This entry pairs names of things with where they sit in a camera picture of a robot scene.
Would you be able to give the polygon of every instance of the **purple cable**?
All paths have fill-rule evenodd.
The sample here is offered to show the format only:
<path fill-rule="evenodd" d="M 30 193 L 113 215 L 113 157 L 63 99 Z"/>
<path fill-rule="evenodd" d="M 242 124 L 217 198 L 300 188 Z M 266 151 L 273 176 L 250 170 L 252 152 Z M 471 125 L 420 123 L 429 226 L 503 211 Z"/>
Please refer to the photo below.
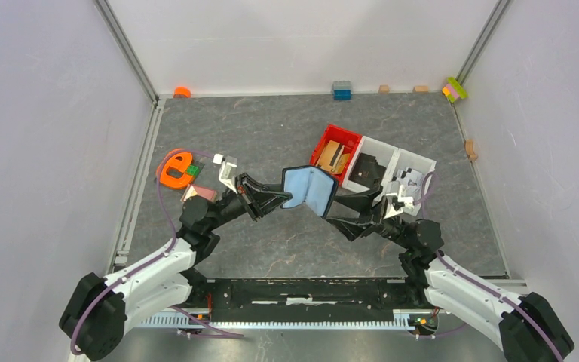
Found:
<path fill-rule="evenodd" d="M 423 336 L 423 335 L 418 335 L 416 336 L 416 339 L 438 339 L 438 338 L 443 338 L 443 337 L 449 337 L 452 336 L 460 331 L 462 331 L 465 327 L 467 327 L 467 323 L 463 323 L 461 326 L 454 328 L 453 330 L 448 330 L 447 332 L 443 332 L 443 333 L 435 333 L 431 336 Z"/>
<path fill-rule="evenodd" d="M 439 252 L 436 252 L 436 257 L 438 258 L 438 260 L 440 260 L 440 262 L 447 268 L 449 269 L 452 273 L 459 275 L 460 277 L 462 277 L 463 279 L 469 281 L 470 283 L 472 283 L 473 285 L 477 286 L 478 288 L 486 291 L 489 294 L 492 294 L 494 297 L 502 300 L 503 302 L 507 303 L 508 305 L 510 305 L 512 308 L 514 308 L 517 312 L 520 313 L 520 315 L 522 315 L 523 318 L 525 318 L 526 321 L 529 322 L 529 324 L 531 324 L 532 327 L 534 327 L 534 329 L 536 330 L 536 332 L 538 332 L 539 335 L 541 335 L 541 338 L 545 341 L 545 343 L 547 343 L 547 345 L 549 346 L 549 348 L 551 349 L 552 353 L 554 356 L 556 356 L 556 360 L 558 362 L 564 362 L 562 359 L 562 356 L 560 355 L 560 352 L 558 352 L 558 348 L 556 348 L 556 346 L 553 344 L 553 342 L 551 342 L 551 339 L 549 338 L 549 336 L 545 333 L 545 331 L 541 328 L 541 326 L 538 325 L 538 323 L 536 323 L 536 321 L 534 321 L 534 319 L 527 314 L 526 311 L 522 310 L 522 308 L 520 308 L 519 305 L 517 305 L 515 302 L 513 302 L 511 299 L 507 298 L 506 296 L 503 296 L 502 294 L 500 294 L 499 292 L 497 292 L 496 290 L 493 290 L 490 287 L 487 287 L 485 284 L 480 283 L 479 281 L 477 281 L 476 279 L 470 277 L 469 275 L 466 275 L 465 273 L 463 273 L 460 270 L 456 270 L 453 266 L 451 266 L 446 260 L 444 260 L 443 256 L 440 255 Z"/>
<path fill-rule="evenodd" d="M 190 318 L 192 321 L 194 321 L 197 324 L 200 324 L 201 326 L 207 328 L 208 330 L 213 330 L 214 332 L 219 333 L 218 335 L 216 335 L 216 334 L 191 334 L 190 337 L 194 337 L 194 338 L 229 338 L 229 339 L 243 338 L 244 337 L 244 335 L 239 334 L 239 333 L 232 333 L 232 332 L 228 332 L 226 330 L 220 330 L 216 327 L 212 327 L 209 324 L 201 321 L 200 319 L 196 318 L 195 316 L 191 315 L 187 311 L 185 311 L 182 308 L 179 308 L 175 305 L 171 306 L 170 308 L 174 309 L 175 311 L 177 311 L 179 313 L 183 313 L 187 318 Z"/>
<path fill-rule="evenodd" d="M 161 205 L 161 210 L 163 211 L 163 214 L 165 214 L 165 218 L 167 219 L 167 222 L 170 224 L 170 226 L 172 228 L 172 241 L 170 242 L 170 245 L 167 247 L 167 249 L 163 253 L 158 254 L 154 258 L 152 258 L 152 259 L 148 260 L 147 262 L 144 262 L 143 264 L 137 266 L 134 270 L 128 272 L 126 275 L 120 277 L 117 281 L 113 282 L 106 289 L 104 289 L 103 292 L 101 292 L 101 294 L 99 294 L 98 296 L 96 296 L 96 298 L 94 298 L 92 303 L 90 303 L 90 305 L 83 312 L 83 315 L 78 319 L 78 322 L 76 323 L 76 326 L 74 328 L 74 332 L 72 332 L 72 338 L 70 338 L 70 351 L 74 355 L 79 356 L 79 355 L 83 354 L 83 351 L 79 351 L 76 348 L 76 338 L 77 338 L 78 334 L 81 332 L 81 328 L 83 327 L 85 320 L 90 315 L 90 313 L 92 312 L 94 307 L 98 304 L 98 302 L 100 302 L 101 299 L 103 299 L 103 297 L 107 293 L 109 293 L 112 289 L 118 287 L 118 285 L 122 283 L 123 278 L 133 277 L 136 273 L 142 271 L 143 269 L 147 268 L 148 266 L 154 264 L 155 262 L 157 262 L 158 260 L 163 258 L 165 256 L 165 253 L 169 253 L 176 246 L 176 227 L 174 226 L 174 222 L 172 221 L 170 214 L 167 212 L 167 209 L 165 208 L 165 204 L 163 202 L 163 196 L 161 194 L 161 171 L 163 170 L 163 167 L 165 166 L 165 164 L 171 158 L 173 158 L 174 156 L 176 156 L 180 153 L 180 152 L 174 152 L 174 151 L 190 152 L 194 155 L 201 156 L 201 157 L 208 157 L 208 158 L 214 157 L 213 155 L 206 153 L 206 152 L 194 151 L 194 150 L 190 150 L 190 149 L 176 149 L 176 150 L 173 150 L 172 152 L 170 152 L 165 157 L 165 159 L 161 162 L 161 164 L 158 166 L 157 172 L 156 172 L 156 194 L 158 195 L 158 203 Z"/>
<path fill-rule="evenodd" d="M 423 182 L 421 183 L 421 198 L 414 201 L 414 205 L 418 205 L 418 204 L 421 205 L 421 209 L 423 212 L 423 219 L 427 219 L 427 212 L 425 211 L 424 202 L 433 193 L 434 189 L 436 188 L 436 184 L 438 183 L 437 182 L 438 176 L 436 176 L 433 178 L 433 183 L 430 184 L 429 190 L 425 191 L 427 189 L 427 182 L 429 182 L 429 180 L 432 176 L 436 176 L 436 174 L 433 171 L 430 171 L 427 173 L 427 175 L 425 175 L 425 177 L 423 177 Z"/>

